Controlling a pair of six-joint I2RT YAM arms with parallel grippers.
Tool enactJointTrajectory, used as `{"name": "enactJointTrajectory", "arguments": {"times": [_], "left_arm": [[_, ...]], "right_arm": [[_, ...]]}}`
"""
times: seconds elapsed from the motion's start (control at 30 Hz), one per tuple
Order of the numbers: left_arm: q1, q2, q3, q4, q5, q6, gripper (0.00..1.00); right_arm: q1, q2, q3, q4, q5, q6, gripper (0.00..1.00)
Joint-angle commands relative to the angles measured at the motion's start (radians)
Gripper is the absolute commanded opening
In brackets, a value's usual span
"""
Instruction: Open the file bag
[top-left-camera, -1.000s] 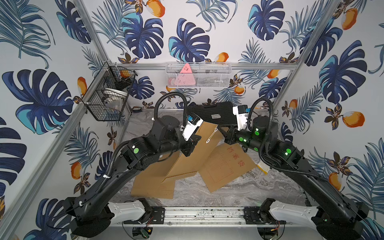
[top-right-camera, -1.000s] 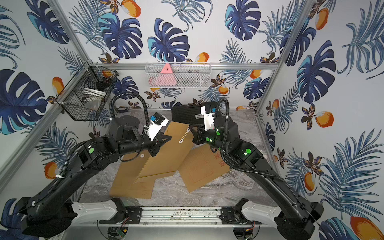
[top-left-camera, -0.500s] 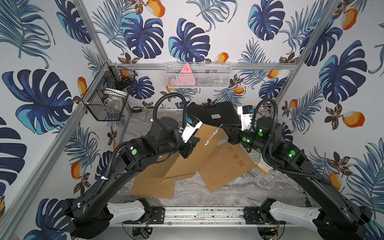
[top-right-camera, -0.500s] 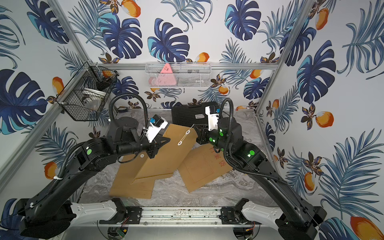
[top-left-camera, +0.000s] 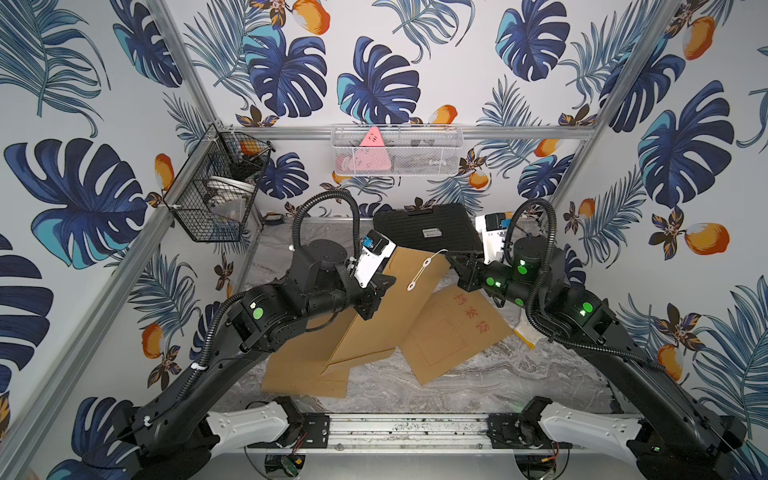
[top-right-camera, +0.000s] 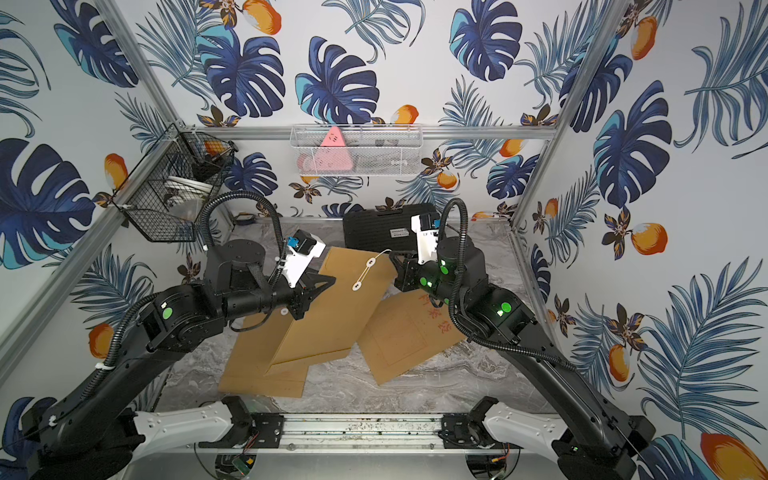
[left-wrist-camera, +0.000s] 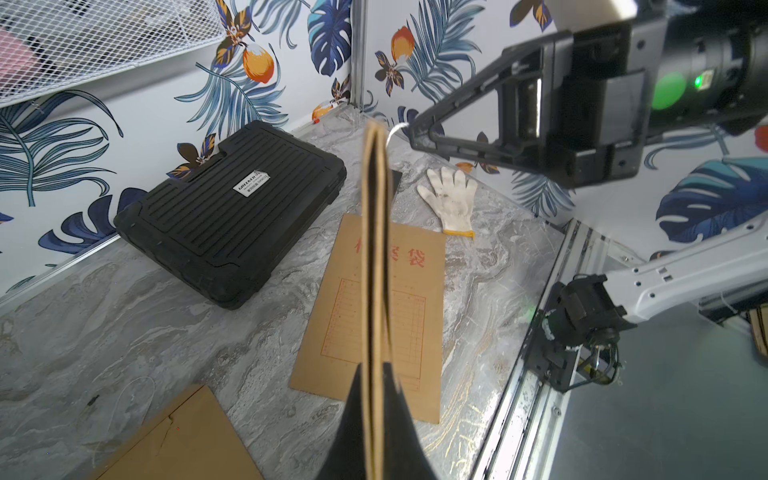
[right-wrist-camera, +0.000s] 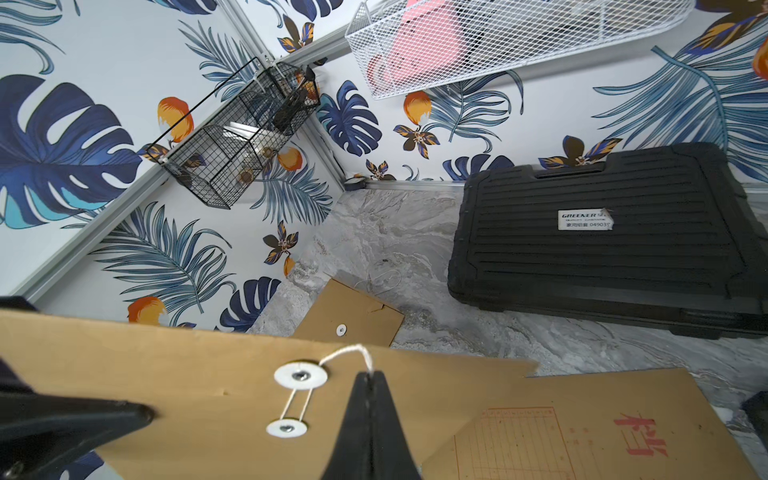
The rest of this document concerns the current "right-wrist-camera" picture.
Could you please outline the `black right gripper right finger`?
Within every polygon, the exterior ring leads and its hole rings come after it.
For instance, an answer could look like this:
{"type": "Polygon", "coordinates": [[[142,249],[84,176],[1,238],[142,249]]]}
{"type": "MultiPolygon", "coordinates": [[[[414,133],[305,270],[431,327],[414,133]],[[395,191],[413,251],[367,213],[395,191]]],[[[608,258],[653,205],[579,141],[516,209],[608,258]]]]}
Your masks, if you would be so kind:
{"type": "Polygon", "coordinates": [[[370,479],[420,479],[384,374],[369,381],[370,479]]]}

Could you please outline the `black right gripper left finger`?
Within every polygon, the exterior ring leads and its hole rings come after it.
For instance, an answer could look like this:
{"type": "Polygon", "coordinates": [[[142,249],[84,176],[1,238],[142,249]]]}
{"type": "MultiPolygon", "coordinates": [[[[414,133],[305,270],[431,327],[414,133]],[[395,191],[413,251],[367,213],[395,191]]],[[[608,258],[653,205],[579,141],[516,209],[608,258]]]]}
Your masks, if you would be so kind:
{"type": "Polygon", "coordinates": [[[370,375],[354,381],[338,436],[322,479],[368,479],[371,470],[370,375]]]}

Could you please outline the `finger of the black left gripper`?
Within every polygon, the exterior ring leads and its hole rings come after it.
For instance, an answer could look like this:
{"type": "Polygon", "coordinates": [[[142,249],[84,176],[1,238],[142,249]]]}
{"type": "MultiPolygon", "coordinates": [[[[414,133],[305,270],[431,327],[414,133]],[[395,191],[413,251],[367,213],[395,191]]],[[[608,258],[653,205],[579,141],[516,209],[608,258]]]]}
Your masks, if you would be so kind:
{"type": "Polygon", "coordinates": [[[32,338],[17,328],[38,311],[21,296],[1,298],[1,477],[53,479],[69,466],[74,479],[96,469],[97,448],[140,431],[155,411],[140,403],[51,395],[23,378],[32,338]]]}

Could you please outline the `brown kraft file bag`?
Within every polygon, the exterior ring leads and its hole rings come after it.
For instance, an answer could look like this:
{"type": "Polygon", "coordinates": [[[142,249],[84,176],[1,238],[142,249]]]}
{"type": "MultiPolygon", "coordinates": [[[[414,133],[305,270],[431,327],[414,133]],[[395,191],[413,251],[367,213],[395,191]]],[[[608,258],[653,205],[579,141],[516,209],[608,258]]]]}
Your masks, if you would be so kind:
{"type": "Polygon", "coordinates": [[[404,315],[382,300],[331,279],[293,338],[389,347],[404,315]]]}

